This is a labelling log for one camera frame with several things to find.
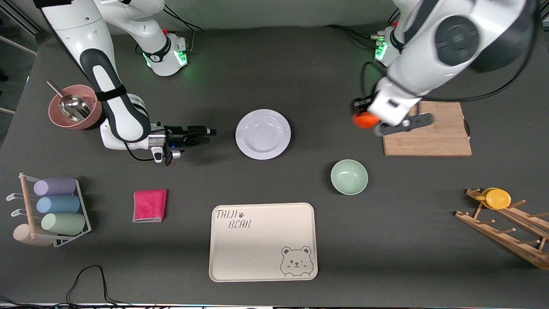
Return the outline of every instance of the cutting board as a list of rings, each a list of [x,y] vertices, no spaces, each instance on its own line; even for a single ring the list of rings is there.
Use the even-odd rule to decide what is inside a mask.
[[[459,102],[421,102],[420,113],[434,123],[410,132],[383,137],[386,156],[467,157],[472,155]]]

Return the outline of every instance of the light green bowl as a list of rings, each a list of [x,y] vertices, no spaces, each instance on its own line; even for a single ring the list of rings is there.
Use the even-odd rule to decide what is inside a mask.
[[[359,194],[368,184],[368,173],[355,160],[341,160],[334,165],[330,175],[334,188],[346,195]]]

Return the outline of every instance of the purple cup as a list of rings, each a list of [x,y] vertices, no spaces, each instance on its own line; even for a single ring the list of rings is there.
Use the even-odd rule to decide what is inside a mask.
[[[34,185],[35,194],[40,196],[72,194],[74,190],[76,183],[70,177],[46,178]]]

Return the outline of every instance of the orange ball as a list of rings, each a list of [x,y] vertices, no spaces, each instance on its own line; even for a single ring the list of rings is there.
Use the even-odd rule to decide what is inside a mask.
[[[361,129],[370,129],[379,123],[379,118],[371,113],[364,112],[354,115],[352,122]]]

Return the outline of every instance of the pink cloth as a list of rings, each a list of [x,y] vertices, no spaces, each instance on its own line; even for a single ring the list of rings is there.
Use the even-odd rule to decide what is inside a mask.
[[[133,222],[162,222],[168,190],[144,190],[133,194]]]

